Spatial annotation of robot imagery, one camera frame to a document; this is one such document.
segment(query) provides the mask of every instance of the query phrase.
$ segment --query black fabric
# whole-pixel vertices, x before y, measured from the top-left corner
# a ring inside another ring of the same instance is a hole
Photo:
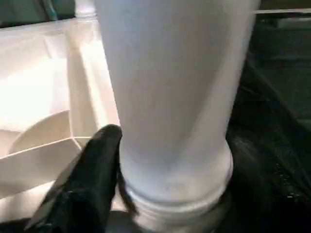
[[[311,133],[246,61],[226,135],[233,205],[219,233],[310,232]]]
[[[23,232],[29,218],[23,218],[20,220],[9,221],[0,224],[0,233],[19,233]]]

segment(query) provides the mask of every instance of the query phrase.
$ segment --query white plastic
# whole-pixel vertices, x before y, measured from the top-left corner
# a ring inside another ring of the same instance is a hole
[[[30,217],[44,184],[119,119],[95,18],[2,29],[0,43],[2,222]]]
[[[256,2],[95,1],[123,131],[121,169],[142,227],[194,232],[182,229],[225,192],[225,132]]]
[[[94,0],[75,0],[76,17],[93,17],[96,15]]]

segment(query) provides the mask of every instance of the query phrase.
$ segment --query white plastic tray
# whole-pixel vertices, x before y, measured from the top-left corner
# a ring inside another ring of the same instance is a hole
[[[98,22],[0,30],[0,222],[29,217],[103,125],[119,124]]]

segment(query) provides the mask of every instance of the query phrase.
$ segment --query white plastic container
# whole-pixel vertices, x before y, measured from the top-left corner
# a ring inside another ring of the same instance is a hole
[[[31,216],[103,125],[119,124],[96,18],[0,30],[0,222]]]

